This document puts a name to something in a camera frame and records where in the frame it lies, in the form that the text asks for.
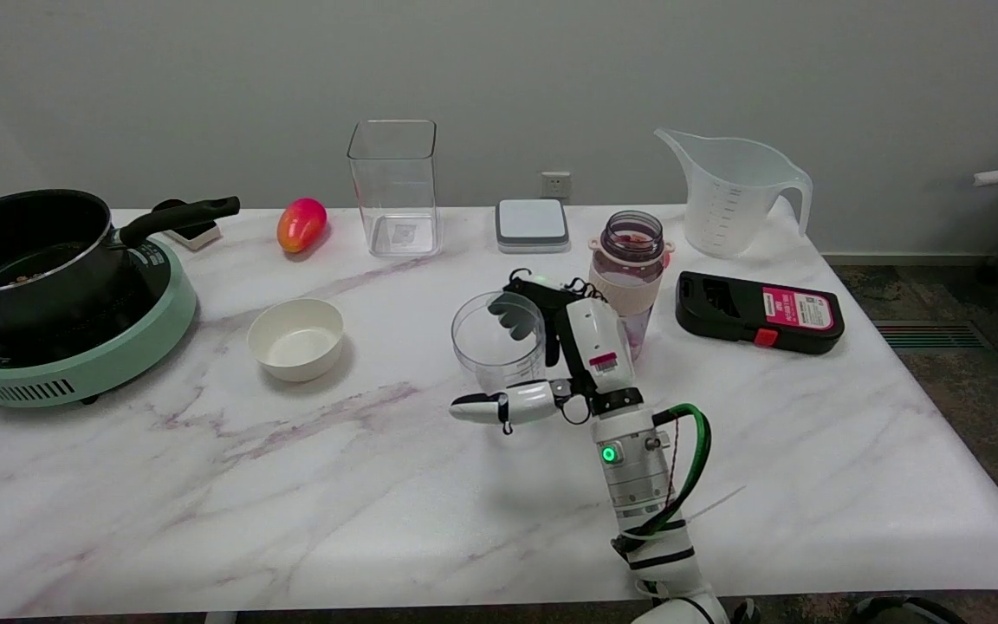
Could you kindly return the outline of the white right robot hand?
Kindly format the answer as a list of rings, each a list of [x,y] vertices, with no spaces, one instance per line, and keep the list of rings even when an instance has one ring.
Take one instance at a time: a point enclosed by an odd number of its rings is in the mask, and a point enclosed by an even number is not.
[[[642,406],[625,324],[590,283],[562,283],[515,270],[483,308],[490,324],[512,341],[530,339],[543,348],[544,365],[565,363],[567,377],[520,380],[492,392],[459,396],[449,406],[452,418],[499,424],[510,435],[516,424],[562,413],[575,398],[585,401],[587,414],[602,419]]]

